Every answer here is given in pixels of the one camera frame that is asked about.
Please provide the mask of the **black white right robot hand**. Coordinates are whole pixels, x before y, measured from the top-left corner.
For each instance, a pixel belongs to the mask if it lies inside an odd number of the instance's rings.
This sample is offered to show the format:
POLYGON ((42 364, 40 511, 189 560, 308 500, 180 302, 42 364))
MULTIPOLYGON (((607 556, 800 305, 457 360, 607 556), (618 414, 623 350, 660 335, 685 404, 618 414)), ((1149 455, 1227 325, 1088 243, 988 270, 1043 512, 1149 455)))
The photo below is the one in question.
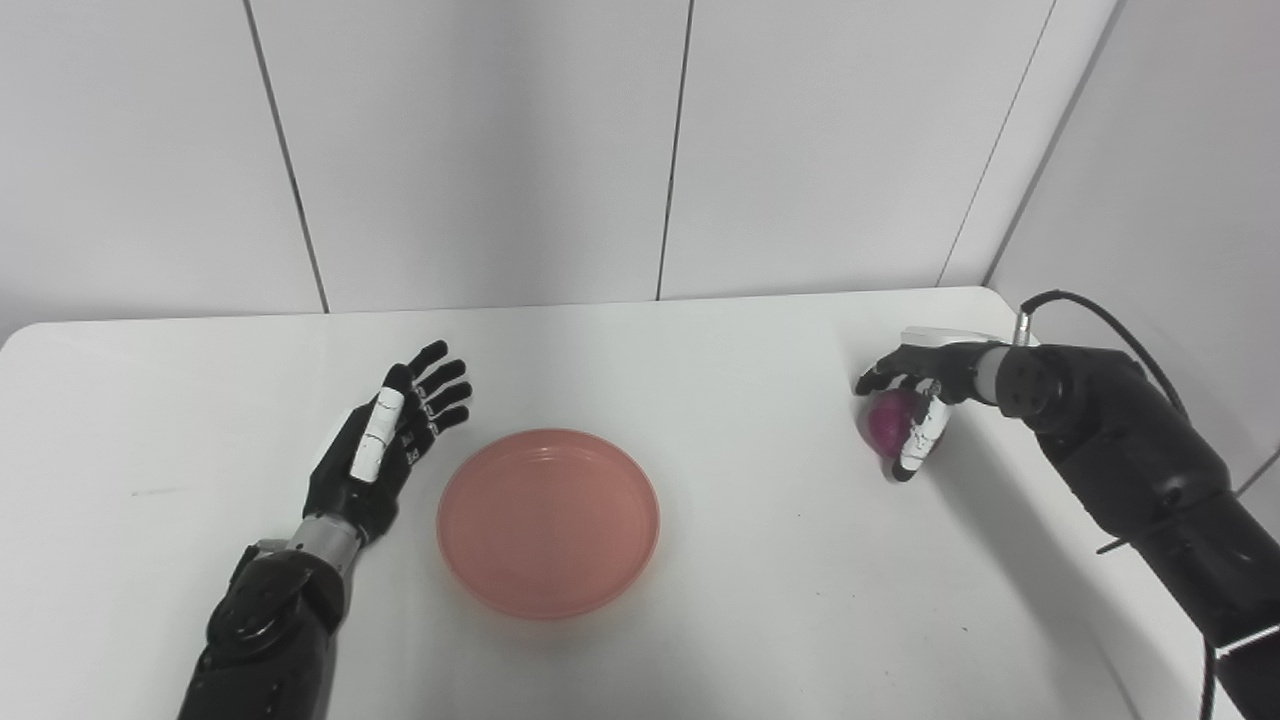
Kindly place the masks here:
POLYGON ((892 480, 913 479, 933 454, 948 428, 955 407, 968 401, 995 404, 995 366, 1009 345, 989 334, 913 325, 902 331, 900 345, 873 361, 852 383, 852 393, 870 400, 867 410, 868 433, 873 448, 888 464, 892 480), (886 415, 910 396, 908 415, 897 414, 893 425, 902 436, 896 445, 884 445, 877 434, 886 433, 886 415))

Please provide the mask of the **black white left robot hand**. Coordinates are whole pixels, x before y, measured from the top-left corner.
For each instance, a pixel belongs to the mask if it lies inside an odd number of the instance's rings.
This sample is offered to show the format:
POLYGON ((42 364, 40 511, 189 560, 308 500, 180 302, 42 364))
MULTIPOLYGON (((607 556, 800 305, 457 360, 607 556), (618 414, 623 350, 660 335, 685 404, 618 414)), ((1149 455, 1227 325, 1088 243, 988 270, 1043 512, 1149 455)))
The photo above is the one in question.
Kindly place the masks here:
POLYGON ((346 418, 308 479, 305 518, 332 518, 358 542, 384 537, 413 466, 447 430, 470 418, 465 360, 443 340, 393 365, 381 387, 346 418))

